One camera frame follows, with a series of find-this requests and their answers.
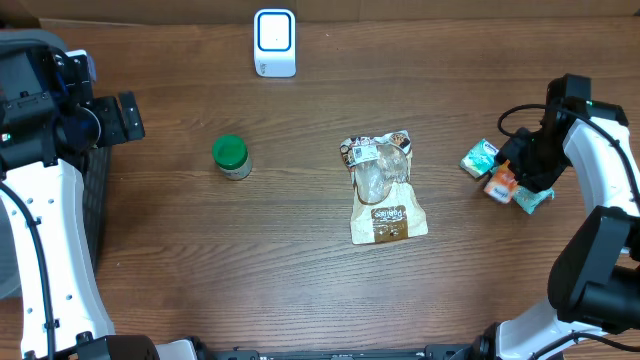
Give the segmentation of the brown white snack pouch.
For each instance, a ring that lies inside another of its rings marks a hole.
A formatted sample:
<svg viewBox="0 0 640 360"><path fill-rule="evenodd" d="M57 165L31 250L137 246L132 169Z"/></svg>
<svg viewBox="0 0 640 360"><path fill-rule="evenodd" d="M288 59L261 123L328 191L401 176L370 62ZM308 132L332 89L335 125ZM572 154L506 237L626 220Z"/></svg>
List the brown white snack pouch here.
<svg viewBox="0 0 640 360"><path fill-rule="evenodd" d="M353 244L394 242L428 233L426 213L410 183L412 142L407 131L351 137L339 150L354 189Z"/></svg>

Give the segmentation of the orange Kleenex tissue pack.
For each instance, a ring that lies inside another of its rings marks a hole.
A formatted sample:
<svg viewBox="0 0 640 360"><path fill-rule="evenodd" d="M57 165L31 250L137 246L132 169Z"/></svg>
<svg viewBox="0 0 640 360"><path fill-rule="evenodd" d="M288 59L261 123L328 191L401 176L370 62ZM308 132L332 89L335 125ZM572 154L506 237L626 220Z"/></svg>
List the orange Kleenex tissue pack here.
<svg viewBox="0 0 640 360"><path fill-rule="evenodd" d="M489 197L502 204L509 203L518 189L518 182L509 165L508 160L499 165L484 187Z"/></svg>

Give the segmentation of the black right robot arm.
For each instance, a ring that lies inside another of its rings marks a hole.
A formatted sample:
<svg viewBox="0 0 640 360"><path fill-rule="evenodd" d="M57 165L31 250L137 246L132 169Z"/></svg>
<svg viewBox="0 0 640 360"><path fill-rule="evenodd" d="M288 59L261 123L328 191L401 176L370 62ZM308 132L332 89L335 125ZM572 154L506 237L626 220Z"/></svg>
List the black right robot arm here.
<svg viewBox="0 0 640 360"><path fill-rule="evenodd" d="M639 258L639 168L629 121L621 106L593 100L590 78L574 74L552 80L539 107L540 129L507 135L487 190L511 174L514 184L539 193L571 167L587 217L555 260L546 299L491 325L457 359L560 359L582 340L639 350L610 338L639 327L639 271L617 263L622 251Z"/></svg>

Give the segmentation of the green lid jar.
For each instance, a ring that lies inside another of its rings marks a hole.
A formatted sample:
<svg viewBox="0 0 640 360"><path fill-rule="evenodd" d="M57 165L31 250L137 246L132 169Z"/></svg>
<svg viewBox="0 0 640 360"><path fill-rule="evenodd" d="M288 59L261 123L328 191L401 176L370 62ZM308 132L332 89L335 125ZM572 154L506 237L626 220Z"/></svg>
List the green lid jar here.
<svg viewBox="0 0 640 360"><path fill-rule="evenodd" d="M252 160L244 140L232 134L219 137L213 147L212 156L222 174L230 180L242 180L252 170Z"/></svg>

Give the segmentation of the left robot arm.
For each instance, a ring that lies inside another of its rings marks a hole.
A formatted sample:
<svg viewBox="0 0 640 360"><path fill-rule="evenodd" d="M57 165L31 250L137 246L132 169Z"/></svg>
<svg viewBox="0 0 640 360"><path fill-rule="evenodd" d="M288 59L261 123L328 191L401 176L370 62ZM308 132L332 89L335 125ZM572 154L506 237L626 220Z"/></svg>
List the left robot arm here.
<svg viewBox="0 0 640 360"><path fill-rule="evenodd" d="M95 97L89 55L35 38L1 42L1 198L21 281L26 359L206 357L194 337L157 345L116 333L86 238L87 154L142 139L130 92Z"/></svg>

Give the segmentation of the teal wet wipes pack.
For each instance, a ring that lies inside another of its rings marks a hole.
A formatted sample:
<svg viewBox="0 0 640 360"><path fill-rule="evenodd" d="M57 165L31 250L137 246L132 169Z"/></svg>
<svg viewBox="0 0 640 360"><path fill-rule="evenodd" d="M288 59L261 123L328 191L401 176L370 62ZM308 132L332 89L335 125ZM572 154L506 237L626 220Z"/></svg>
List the teal wet wipes pack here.
<svg viewBox="0 0 640 360"><path fill-rule="evenodd" d="M516 203L529 215L533 214L537 206L544 200L554 197L555 192L552 188L535 193L522 186L519 186L513 195Z"/></svg>

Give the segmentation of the teal Kleenex tissue pack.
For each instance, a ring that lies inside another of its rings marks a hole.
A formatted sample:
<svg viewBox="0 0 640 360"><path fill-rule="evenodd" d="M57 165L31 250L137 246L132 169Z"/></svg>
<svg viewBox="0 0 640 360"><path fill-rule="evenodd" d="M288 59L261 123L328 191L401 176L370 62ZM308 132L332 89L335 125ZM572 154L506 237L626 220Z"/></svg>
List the teal Kleenex tissue pack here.
<svg viewBox="0 0 640 360"><path fill-rule="evenodd" d="M480 178L494 167L498 152L498 148L482 139L461 159L460 167L474 178Z"/></svg>

